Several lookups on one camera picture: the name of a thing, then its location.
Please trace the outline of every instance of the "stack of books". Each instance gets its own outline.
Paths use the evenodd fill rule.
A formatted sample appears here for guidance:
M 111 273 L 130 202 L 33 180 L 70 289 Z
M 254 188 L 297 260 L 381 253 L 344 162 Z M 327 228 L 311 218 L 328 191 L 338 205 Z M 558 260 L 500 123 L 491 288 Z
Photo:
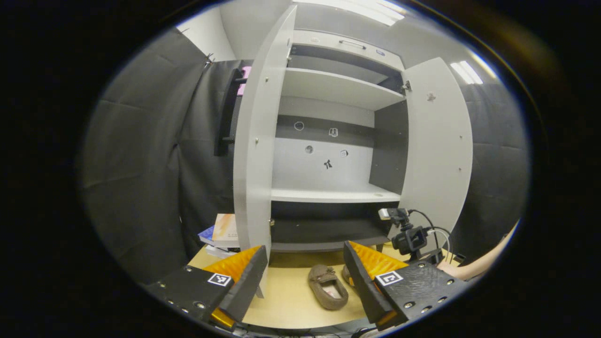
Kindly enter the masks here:
M 212 256 L 227 258 L 240 252 L 234 214 L 217 214 L 215 224 L 198 237 L 207 244 L 207 253 Z

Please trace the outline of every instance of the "pink object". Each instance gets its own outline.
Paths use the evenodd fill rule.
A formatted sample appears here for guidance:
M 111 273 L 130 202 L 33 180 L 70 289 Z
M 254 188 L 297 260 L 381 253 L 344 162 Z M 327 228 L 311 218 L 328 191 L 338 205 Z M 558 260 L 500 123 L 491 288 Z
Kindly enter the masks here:
M 251 73 L 251 68 L 251 66 L 242 67 L 242 71 L 244 72 L 244 76 L 242 77 L 243 79 L 248 79 L 248 75 Z M 238 96 L 244 94 L 244 87 L 246 87 L 246 84 L 240 85 L 240 88 L 238 88 Z

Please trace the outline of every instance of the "person's arm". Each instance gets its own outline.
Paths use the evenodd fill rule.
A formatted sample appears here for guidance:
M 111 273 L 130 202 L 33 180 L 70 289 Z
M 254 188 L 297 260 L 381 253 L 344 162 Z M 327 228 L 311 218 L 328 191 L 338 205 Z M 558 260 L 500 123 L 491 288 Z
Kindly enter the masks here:
M 505 246 L 507 246 L 509 239 L 513 235 L 513 232 L 516 230 L 516 226 L 517 223 L 513 226 L 509 234 L 505 236 L 505 238 L 499 244 L 497 244 L 497 246 L 495 246 L 484 256 L 478 258 L 476 261 L 466 266 L 451 266 L 449 263 L 442 261 L 441 263 L 439 263 L 437 268 L 461 280 L 467 280 L 476 275 L 481 274 L 482 272 L 488 270 L 492 263 L 494 263 L 496 258 L 499 257 L 501 251 L 503 251 Z

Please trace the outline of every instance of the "white cabinet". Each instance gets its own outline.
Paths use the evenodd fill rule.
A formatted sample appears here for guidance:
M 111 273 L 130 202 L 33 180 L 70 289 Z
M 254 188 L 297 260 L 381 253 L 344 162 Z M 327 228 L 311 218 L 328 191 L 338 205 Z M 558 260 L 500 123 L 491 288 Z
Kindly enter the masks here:
M 293 5 L 266 37 L 240 105 L 233 188 L 241 249 L 264 244 L 269 256 L 276 238 L 279 251 L 383 243 L 380 207 L 421 210 L 451 231 L 469 185 L 472 137 L 447 65 L 436 58 L 405 69 L 363 41 L 295 31 L 295 15 Z M 295 57 L 347 63 L 379 82 L 329 72 L 328 63 L 289 66 Z

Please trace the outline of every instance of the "white cable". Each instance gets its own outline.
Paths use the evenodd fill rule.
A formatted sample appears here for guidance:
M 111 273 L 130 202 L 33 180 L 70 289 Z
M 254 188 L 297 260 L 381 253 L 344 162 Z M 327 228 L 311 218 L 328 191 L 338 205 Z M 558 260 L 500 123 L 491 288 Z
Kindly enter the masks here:
M 445 237 L 445 240 L 446 240 L 446 241 L 447 241 L 447 243 L 448 243 L 448 246 L 447 246 L 447 248 L 448 248 L 448 254 L 447 254 L 447 256 L 445 257 L 445 261 L 446 261 L 446 260 L 447 260 L 447 257 L 450 257 L 450 256 L 451 256 L 451 241 L 449 241 L 449 237 L 447 236 L 447 234 L 446 234 L 444 231 L 440 230 L 440 229 L 430 229 L 430 230 L 428 230 L 428 232 L 435 232 L 435 231 L 436 231 L 436 232 L 439 232 L 440 234 L 442 234 L 442 236 L 444 236 L 444 237 Z

